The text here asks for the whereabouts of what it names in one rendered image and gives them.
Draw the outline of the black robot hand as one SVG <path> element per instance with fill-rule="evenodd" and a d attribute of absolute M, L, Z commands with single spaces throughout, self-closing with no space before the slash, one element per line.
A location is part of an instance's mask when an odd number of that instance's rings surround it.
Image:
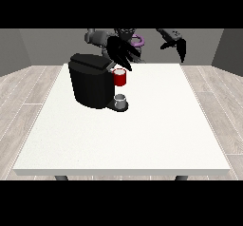
<path fill-rule="evenodd" d="M 131 44 L 118 36 L 110 36 L 107 39 L 106 50 L 111 60 L 129 71 L 132 70 L 132 55 L 140 57 L 140 53 Z"/>
<path fill-rule="evenodd" d="M 181 62 L 184 62 L 186 56 L 186 41 L 183 38 L 164 43 L 160 48 L 166 49 L 168 47 L 175 47 L 177 49 Z"/>

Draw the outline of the red pod holder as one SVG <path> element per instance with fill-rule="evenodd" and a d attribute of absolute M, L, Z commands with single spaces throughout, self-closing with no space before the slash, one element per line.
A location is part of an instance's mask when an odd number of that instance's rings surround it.
<path fill-rule="evenodd" d="M 123 86 L 126 84 L 126 70 L 117 68 L 113 71 L 114 85 Z"/>

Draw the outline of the black coffee machine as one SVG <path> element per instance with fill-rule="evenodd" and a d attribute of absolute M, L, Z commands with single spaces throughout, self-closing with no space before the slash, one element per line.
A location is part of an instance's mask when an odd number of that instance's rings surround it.
<path fill-rule="evenodd" d="M 115 100 L 112 60 L 93 54 L 76 53 L 70 57 L 68 70 L 75 99 L 78 103 L 96 109 L 110 108 L 117 112 L 128 109 L 128 102 Z"/>

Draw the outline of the small grey cup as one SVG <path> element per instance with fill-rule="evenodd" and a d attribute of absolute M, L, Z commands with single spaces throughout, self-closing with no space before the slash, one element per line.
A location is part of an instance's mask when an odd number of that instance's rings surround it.
<path fill-rule="evenodd" d="M 123 94 L 117 94 L 114 97 L 115 107 L 118 109 L 123 109 L 126 106 L 126 98 Z"/>

